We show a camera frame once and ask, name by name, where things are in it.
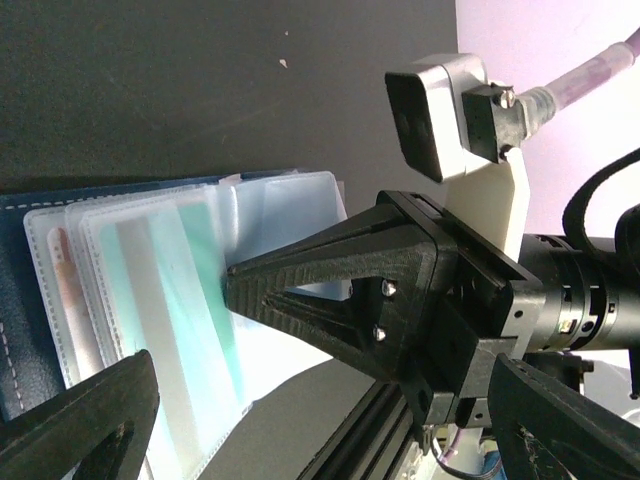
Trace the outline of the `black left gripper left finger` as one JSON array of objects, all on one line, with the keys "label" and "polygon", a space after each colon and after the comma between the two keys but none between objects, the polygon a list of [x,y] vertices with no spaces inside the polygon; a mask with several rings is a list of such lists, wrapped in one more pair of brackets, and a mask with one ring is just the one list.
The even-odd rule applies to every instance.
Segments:
[{"label": "black left gripper left finger", "polygon": [[136,479],[159,410],[141,350],[1,427],[3,479]]}]

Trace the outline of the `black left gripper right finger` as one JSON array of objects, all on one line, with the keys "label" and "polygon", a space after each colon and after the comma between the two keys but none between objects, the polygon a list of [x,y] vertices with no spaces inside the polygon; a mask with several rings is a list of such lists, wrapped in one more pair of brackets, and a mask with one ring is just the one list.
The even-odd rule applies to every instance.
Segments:
[{"label": "black left gripper right finger", "polygon": [[523,361],[497,357],[488,408],[509,479],[639,477],[639,428]]}]

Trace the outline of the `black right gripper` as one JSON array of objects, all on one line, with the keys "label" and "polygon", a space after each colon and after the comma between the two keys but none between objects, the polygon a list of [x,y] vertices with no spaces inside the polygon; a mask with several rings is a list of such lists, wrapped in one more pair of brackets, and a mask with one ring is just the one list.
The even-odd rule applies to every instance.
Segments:
[{"label": "black right gripper", "polygon": [[[378,234],[416,226],[425,234]],[[419,428],[488,427],[496,358],[520,359],[542,282],[427,196],[373,207],[232,266],[228,308],[383,381],[402,378]]]}]

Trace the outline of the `navy blue card holder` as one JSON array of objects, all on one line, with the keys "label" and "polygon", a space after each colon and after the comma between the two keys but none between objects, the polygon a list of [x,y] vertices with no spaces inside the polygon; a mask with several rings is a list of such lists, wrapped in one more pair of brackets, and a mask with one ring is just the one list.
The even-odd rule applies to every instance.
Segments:
[{"label": "navy blue card holder", "polygon": [[145,350],[160,406],[141,477],[199,477],[256,400],[328,360],[230,312],[227,267],[345,216],[329,172],[3,196],[2,420]]}]

